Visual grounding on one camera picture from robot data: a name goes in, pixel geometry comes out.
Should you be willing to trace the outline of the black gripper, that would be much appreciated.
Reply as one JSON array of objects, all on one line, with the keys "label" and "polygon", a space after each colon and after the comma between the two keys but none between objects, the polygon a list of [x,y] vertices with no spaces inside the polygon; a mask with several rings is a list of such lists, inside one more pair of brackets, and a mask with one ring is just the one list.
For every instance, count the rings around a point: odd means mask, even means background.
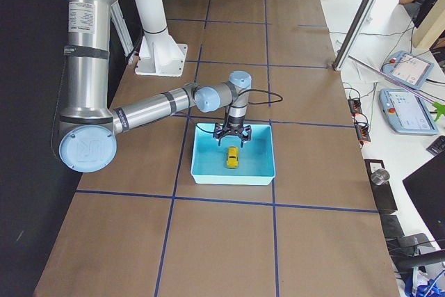
[{"label": "black gripper", "polygon": [[234,117],[226,115],[222,124],[215,123],[213,129],[213,138],[221,145],[221,140],[226,136],[236,136],[241,139],[241,148],[246,142],[251,140],[252,127],[244,125],[244,116]]}]

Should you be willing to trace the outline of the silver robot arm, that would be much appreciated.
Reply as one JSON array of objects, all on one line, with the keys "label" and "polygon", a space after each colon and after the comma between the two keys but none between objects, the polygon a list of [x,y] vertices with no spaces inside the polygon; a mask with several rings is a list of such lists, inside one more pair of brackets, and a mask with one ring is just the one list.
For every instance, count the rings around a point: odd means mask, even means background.
[{"label": "silver robot arm", "polygon": [[[137,73],[179,77],[184,70],[185,44],[169,34],[162,0],[134,0],[142,24]],[[196,107],[203,113],[225,110],[222,124],[213,137],[251,138],[244,123],[251,76],[232,72],[228,80],[215,86],[190,83],[133,104],[109,109],[108,64],[110,29],[115,27],[124,48],[131,38],[122,18],[118,0],[67,0],[68,101],[60,112],[58,154],[62,162],[78,172],[95,172],[112,162],[117,152],[116,136],[151,122]]]}]

